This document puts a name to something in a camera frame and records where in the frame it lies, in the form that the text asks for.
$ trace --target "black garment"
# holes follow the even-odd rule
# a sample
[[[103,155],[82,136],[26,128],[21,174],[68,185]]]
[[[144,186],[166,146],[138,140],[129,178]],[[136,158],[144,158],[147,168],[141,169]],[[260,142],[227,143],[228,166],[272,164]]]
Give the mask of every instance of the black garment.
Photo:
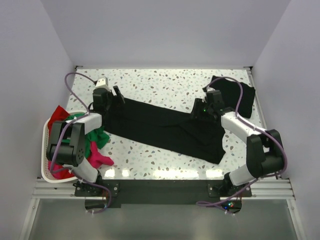
[[[254,104],[256,90],[247,84],[240,83],[243,88],[243,95],[239,105],[238,112],[244,118],[250,118],[252,114],[252,105]],[[240,97],[240,87],[235,81],[220,79],[210,85],[215,90],[220,90],[225,107],[236,108]]]
[[[140,143],[219,164],[225,151],[221,123],[191,119],[189,113],[125,98],[123,110],[111,106],[105,130]]]

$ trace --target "metal bracket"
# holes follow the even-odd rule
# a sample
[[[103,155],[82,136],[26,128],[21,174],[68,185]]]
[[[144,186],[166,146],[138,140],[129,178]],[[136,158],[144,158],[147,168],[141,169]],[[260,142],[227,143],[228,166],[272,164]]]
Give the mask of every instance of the metal bracket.
[[[80,65],[76,65],[76,66],[74,66],[74,70],[78,70],[78,68],[83,68],[84,66],[80,66]]]
[[[102,184],[104,187],[110,190],[112,197],[117,197],[119,192],[119,182],[117,181],[110,181],[105,182],[103,181]],[[104,195],[101,188],[96,191],[97,187],[92,187],[87,183],[74,183],[73,186],[75,187],[74,196],[75,197],[102,197]]]
[[[230,189],[230,191],[224,195],[221,194],[219,192],[219,188],[221,187],[221,184],[219,183],[219,180],[215,180],[215,181],[208,181],[209,183],[207,184],[207,190],[208,190],[208,196],[209,198],[217,198],[217,197],[229,197],[233,194],[235,194],[236,192],[238,192],[239,190],[241,190],[244,186],[240,185],[240,186],[234,186],[232,189]],[[241,193],[241,197],[252,197],[252,192],[251,192],[251,188],[248,187],[245,191],[243,191]]]

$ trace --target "laundry basket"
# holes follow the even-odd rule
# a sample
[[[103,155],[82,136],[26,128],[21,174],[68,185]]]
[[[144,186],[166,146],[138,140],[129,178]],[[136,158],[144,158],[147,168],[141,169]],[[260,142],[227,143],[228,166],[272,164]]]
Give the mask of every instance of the laundry basket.
[[[77,111],[77,112],[70,112],[70,115],[74,114],[79,114],[83,113],[83,111]],[[48,169],[48,162],[49,160],[47,159],[46,156],[46,151],[48,147],[48,141],[49,141],[49,129],[48,129],[48,122],[50,121],[50,118],[45,122],[43,126],[43,134],[42,134],[42,149],[41,149],[41,175],[44,180],[46,180],[49,183],[53,184],[58,184],[58,183],[66,183],[66,182],[71,182],[74,180],[77,180],[77,178],[74,177],[69,177],[65,179],[56,179],[52,174],[50,173]]]

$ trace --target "glass panel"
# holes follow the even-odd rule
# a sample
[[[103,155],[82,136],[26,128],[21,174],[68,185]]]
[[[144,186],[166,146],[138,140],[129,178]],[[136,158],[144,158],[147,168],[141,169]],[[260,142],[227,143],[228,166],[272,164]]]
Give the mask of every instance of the glass panel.
[[[235,216],[195,205],[123,205],[85,213],[84,200],[40,201],[32,240],[296,240],[285,200],[244,200]]]

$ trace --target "speckled white surface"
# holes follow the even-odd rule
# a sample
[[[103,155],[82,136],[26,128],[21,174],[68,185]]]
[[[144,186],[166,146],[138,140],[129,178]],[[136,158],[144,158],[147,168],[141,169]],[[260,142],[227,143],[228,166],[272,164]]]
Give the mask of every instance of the speckled white surface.
[[[126,97],[155,106],[190,113],[195,98],[203,98],[202,88],[213,75],[230,76],[250,84],[246,70],[219,69],[78,69],[93,80],[106,76],[109,86],[119,86]],[[94,85],[77,75],[73,91],[89,105],[93,101]],[[252,107],[250,121],[261,127],[256,108]],[[76,112],[84,107],[70,96],[67,111]],[[222,139],[226,151],[219,165],[179,154],[162,148],[132,141],[113,134],[100,152],[113,159],[113,166],[99,170],[104,179],[222,179],[224,173],[241,167],[246,159],[246,145],[226,130]]]

